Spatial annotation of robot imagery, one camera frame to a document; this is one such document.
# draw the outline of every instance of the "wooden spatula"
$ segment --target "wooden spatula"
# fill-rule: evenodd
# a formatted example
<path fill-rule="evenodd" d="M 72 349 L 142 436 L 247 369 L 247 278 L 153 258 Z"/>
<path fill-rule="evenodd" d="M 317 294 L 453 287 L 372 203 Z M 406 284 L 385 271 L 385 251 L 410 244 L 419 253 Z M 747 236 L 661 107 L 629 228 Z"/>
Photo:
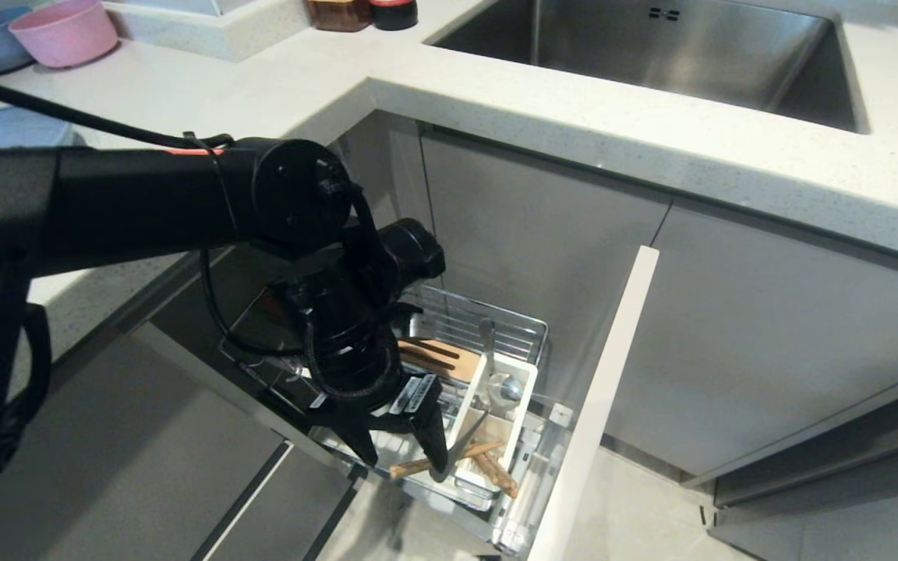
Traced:
<path fill-rule="evenodd" d="M 453 344 L 445 344 L 439 340 L 423 340 L 423 338 L 406 338 L 399 340 L 400 359 L 410 365 L 421 367 L 458 379 L 463 383 L 470 383 L 477 373 L 477 365 L 480 355 L 467 349 L 456 347 Z"/>

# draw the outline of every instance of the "gray cabinet door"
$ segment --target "gray cabinet door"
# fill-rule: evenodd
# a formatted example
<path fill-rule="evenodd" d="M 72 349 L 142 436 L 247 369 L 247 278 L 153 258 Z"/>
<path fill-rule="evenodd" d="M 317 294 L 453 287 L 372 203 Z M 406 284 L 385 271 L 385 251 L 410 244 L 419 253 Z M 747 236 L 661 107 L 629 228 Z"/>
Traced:
<path fill-rule="evenodd" d="M 731 220 L 667 214 L 609 425 L 705 479 L 898 397 L 898 270 Z"/>
<path fill-rule="evenodd" d="M 545 404 L 583 399 L 639 246 L 670 200 L 469 139 L 430 134 L 422 149 L 445 288 L 546 320 L 536 391 Z"/>
<path fill-rule="evenodd" d="M 898 497 L 805 520 L 799 561 L 898 561 Z"/>
<path fill-rule="evenodd" d="M 299 561 L 327 538 L 352 480 L 290 447 L 203 561 Z"/>
<path fill-rule="evenodd" d="M 0 475 L 0 560 L 192 558 L 281 441 L 120 338 L 48 398 Z"/>

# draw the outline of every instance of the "wooden utensil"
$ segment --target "wooden utensil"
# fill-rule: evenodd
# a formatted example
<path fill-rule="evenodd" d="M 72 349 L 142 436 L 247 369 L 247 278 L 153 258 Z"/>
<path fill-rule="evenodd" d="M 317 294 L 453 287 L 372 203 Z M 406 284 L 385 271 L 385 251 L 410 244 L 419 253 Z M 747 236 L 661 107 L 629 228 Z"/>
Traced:
<path fill-rule="evenodd" d="M 484 472 L 484 475 L 490 480 L 491 485 L 495 485 L 496 487 L 501 486 L 501 478 L 498 477 L 497 470 L 494 469 L 494 465 L 491 463 L 491 458 L 489 458 L 487 454 L 473 456 L 473 461 L 477 464 L 477 467 L 480 468 L 480 471 Z"/>
<path fill-rule="evenodd" d="M 484 475 L 487 475 L 491 483 L 501 487 L 501 490 L 508 493 L 509 497 L 513 499 L 518 497 L 518 483 L 505 471 L 505 468 L 501 467 L 494 456 L 484 452 L 474 459 L 477 462 L 477 467 L 484 472 Z"/>
<path fill-rule="evenodd" d="M 397 341 L 400 358 L 410 365 L 431 370 L 439 376 L 448 376 L 463 383 L 470 383 L 477 373 L 480 355 L 467 349 L 445 344 L 439 340 L 411 337 Z"/>
<path fill-rule="evenodd" d="M 495 448 L 500 448 L 504 445 L 505 443 L 471 444 L 470 447 L 467 447 L 467 450 L 463 450 L 463 454 L 459 456 L 459 459 L 472 458 L 473 456 L 484 454 L 485 452 L 495 450 Z M 401 477 L 407 477 L 409 475 L 414 475 L 415 473 L 421 473 L 422 471 L 426 471 L 428 470 L 428 468 L 431 468 L 431 466 L 432 462 L 428 461 L 428 458 L 406 461 L 403 463 L 395 463 L 390 466 L 390 478 L 400 479 Z"/>

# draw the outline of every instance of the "brown jar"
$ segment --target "brown jar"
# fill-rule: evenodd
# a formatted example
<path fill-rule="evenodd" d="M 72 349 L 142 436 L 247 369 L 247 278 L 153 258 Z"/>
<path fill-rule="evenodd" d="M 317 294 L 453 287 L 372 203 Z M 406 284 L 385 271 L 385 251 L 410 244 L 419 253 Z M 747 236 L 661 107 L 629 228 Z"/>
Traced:
<path fill-rule="evenodd" d="M 310 20 L 324 31 L 359 31 L 369 25 L 369 0 L 307 0 Z"/>

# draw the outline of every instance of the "label sticker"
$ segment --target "label sticker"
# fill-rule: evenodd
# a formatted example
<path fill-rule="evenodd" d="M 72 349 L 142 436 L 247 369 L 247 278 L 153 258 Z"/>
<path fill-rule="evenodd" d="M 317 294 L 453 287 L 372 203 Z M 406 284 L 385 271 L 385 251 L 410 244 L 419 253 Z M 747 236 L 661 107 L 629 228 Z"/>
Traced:
<path fill-rule="evenodd" d="M 413 397 L 411 397 L 410 404 L 407 405 L 408 413 L 418 411 L 418 408 L 421 406 L 421 401 L 425 398 L 425 395 L 428 394 L 428 389 L 432 387 L 432 383 L 435 383 L 435 374 L 425 374 L 424 379 L 421 380 L 421 386 L 418 386 L 418 389 L 415 390 Z"/>
<path fill-rule="evenodd" d="M 413 379 L 407 380 L 403 390 L 400 390 L 400 395 L 395 399 L 393 405 L 390 405 L 390 415 L 400 415 L 400 412 L 404 410 L 404 406 L 411 400 L 415 388 L 417 388 L 420 383 L 421 379 L 418 379 L 418 377 L 413 377 Z"/>

